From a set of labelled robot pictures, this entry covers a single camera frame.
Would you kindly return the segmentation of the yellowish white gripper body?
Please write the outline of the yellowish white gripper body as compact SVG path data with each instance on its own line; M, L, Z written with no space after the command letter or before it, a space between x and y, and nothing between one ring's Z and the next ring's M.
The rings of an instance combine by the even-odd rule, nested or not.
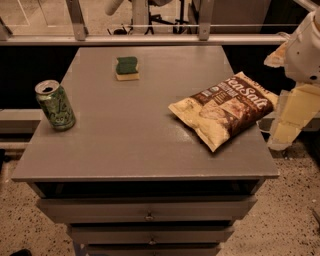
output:
M320 86L297 83L277 106L278 114L272 123L267 145L281 151L292 145L302 129L320 112Z

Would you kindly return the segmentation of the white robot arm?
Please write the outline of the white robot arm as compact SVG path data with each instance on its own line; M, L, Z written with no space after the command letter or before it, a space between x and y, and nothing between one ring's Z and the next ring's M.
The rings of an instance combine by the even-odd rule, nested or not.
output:
M279 96L267 142L270 149L281 151L320 112L320 7L304 18L264 64L283 67L285 76L296 82L289 93Z

